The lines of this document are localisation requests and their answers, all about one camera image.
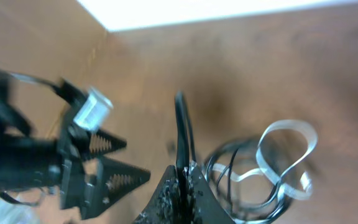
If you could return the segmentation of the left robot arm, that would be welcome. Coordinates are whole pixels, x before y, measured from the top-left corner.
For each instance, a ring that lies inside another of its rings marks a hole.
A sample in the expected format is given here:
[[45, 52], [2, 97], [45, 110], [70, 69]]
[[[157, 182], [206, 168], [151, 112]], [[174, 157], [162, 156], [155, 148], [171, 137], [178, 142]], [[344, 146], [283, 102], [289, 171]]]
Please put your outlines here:
[[[26, 117], [9, 103], [12, 79], [48, 86], [68, 103], [57, 138], [32, 137]], [[96, 90], [0, 70], [0, 198], [16, 204], [12, 191], [58, 187], [61, 209], [76, 207], [87, 220], [148, 182], [148, 170], [107, 158], [127, 145], [100, 127], [111, 108]]]

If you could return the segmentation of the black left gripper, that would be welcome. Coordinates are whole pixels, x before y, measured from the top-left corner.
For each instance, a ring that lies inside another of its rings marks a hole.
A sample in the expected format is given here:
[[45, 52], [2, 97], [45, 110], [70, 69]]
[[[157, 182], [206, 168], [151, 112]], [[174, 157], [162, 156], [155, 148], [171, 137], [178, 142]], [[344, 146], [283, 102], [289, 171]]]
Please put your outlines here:
[[[83, 220], [100, 216], [150, 180], [149, 170], [101, 157], [124, 149], [127, 146], [125, 139], [103, 129], [92, 133], [73, 122], [86, 101], [88, 91], [67, 80], [62, 80], [57, 87], [57, 95], [69, 105], [63, 114], [57, 142], [57, 152], [63, 159], [60, 208], [79, 208]], [[86, 180], [84, 163], [97, 157], [101, 158], [97, 159], [96, 173]]]

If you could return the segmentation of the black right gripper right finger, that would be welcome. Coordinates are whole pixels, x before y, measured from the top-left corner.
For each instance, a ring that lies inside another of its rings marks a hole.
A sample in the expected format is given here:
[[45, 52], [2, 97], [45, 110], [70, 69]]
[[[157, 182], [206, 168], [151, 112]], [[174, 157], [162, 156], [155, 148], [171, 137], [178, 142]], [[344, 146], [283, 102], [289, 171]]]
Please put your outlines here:
[[190, 223], [234, 224], [232, 218], [214, 196], [200, 166], [194, 161], [190, 162], [186, 181]]

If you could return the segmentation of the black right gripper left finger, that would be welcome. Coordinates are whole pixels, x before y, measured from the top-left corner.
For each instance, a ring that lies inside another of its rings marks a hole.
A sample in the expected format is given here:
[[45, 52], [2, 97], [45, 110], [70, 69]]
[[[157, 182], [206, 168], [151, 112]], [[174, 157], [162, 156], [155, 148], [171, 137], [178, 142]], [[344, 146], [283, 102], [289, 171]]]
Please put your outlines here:
[[168, 166], [146, 207], [133, 224], [180, 223], [180, 191], [176, 168]]

